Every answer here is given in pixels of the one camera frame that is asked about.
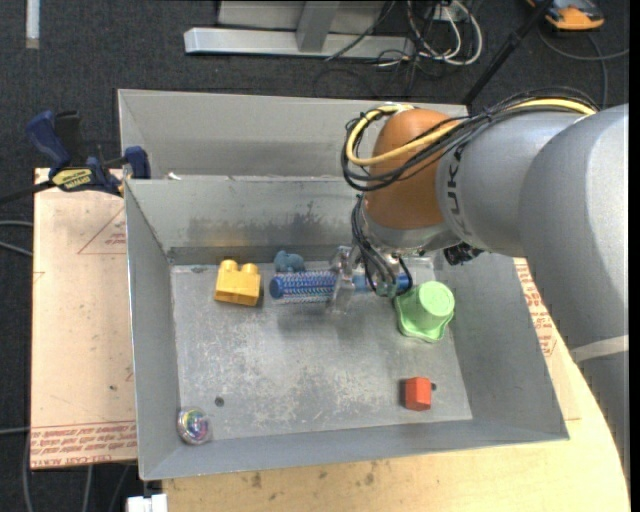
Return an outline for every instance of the red cube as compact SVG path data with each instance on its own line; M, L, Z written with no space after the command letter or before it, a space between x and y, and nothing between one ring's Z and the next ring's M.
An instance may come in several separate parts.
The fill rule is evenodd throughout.
M426 377L413 377L404 384L404 405L412 411L431 409L431 381Z

